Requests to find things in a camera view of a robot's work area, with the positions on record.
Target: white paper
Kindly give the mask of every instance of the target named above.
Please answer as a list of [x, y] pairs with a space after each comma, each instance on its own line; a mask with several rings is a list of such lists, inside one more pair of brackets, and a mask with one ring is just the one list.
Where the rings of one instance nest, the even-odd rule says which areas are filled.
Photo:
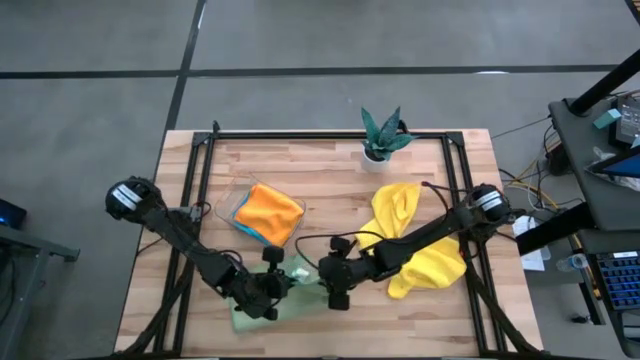
[[[536, 227], [536, 219], [530, 216], [521, 216], [513, 223], [513, 233], [518, 236], [529, 229]], [[544, 271], [544, 260], [540, 249], [521, 256], [522, 268], [525, 270]]]

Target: wooden table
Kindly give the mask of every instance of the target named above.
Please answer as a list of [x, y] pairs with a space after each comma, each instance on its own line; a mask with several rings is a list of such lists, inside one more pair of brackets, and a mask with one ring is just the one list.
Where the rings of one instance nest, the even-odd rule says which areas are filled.
[[[489, 132], [463, 130], [463, 133], [474, 184], [484, 182], [500, 187]], [[165, 139], [156, 184], [169, 206], [179, 205], [192, 134], [192, 131], [170, 131]], [[384, 174], [363, 172], [361, 156], [362, 145], [357, 140], [217, 140], [207, 200], [215, 204], [234, 176], [251, 173], [258, 180], [306, 202], [304, 225], [296, 235], [308, 235], [359, 229], [373, 217], [371, 198], [385, 184], [428, 180], [447, 185], [442, 146], [438, 141], [412, 142], [394, 153], [390, 171]], [[457, 179], [462, 182], [455, 153], [454, 162]], [[192, 199], [196, 198], [198, 179], [199, 173], [196, 173]], [[424, 189], [408, 230], [442, 213], [438, 198]], [[157, 235], [145, 231], [140, 246], [156, 238]], [[241, 252], [249, 268], [261, 262], [262, 245], [213, 213], [203, 221], [200, 240], [207, 247]], [[328, 240], [309, 240], [304, 248], [309, 255], [320, 258], [328, 252]], [[295, 253], [293, 241], [287, 244], [286, 251]], [[161, 242], [136, 260], [116, 350], [133, 342], [158, 309], [169, 252], [169, 245]], [[495, 237], [488, 243], [488, 252], [501, 306], [528, 341], [542, 348], [516, 244]], [[447, 289], [414, 289], [402, 300], [389, 298], [387, 285], [388, 281], [359, 285], [351, 293], [351, 310], [347, 312], [327, 310], [236, 335], [231, 328], [227, 302], [196, 276], [183, 356], [477, 355], [464, 278]], [[492, 345], [495, 341], [490, 317], [484, 305], [482, 310]], [[167, 343], [173, 339], [173, 326], [169, 328]]]

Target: gray floor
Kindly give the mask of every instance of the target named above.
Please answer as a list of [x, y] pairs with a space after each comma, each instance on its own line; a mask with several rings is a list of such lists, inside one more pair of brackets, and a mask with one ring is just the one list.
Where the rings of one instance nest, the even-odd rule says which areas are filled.
[[[0, 0], [0, 71], [176, 69], [195, 3]], [[638, 31], [622, 0], [209, 0], [192, 68], [608, 64], [640, 46]], [[383, 117], [401, 105], [412, 127], [496, 134], [602, 75], [190, 79], [177, 128], [214, 119], [226, 129], [354, 128], [360, 106]], [[82, 248], [76, 264], [48, 272], [21, 358], [112, 350], [140, 229], [112, 220], [103, 197], [123, 177], [152, 176], [174, 85], [0, 80], [0, 197], [29, 210], [29, 232]], [[500, 166], [522, 170], [547, 126], [497, 139]], [[571, 176], [547, 178], [544, 189], [558, 201], [579, 195]], [[509, 193], [525, 206], [521, 195]], [[547, 350], [625, 358], [610, 327], [566, 321], [585, 311], [577, 286], [531, 293]]]

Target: succulent plant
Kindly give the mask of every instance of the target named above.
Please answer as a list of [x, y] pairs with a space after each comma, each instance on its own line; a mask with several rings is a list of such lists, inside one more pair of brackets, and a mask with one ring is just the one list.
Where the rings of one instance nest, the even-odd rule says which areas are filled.
[[378, 128], [371, 114], [362, 108], [362, 122], [367, 131], [367, 140], [364, 140], [366, 155], [374, 161], [384, 161], [391, 158], [391, 153], [407, 146], [413, 136], [409, 134], [398, 134], [400, 120], [400, 107], [385, 121], [381, 128]]

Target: orange cloth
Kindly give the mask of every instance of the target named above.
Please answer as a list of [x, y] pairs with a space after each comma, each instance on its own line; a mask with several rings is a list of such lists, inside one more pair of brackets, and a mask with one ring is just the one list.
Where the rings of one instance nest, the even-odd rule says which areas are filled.
[[295, 230], [304, 210], [287, 195], [263, 184], [254, 185], [235, 220], [282, 246]]

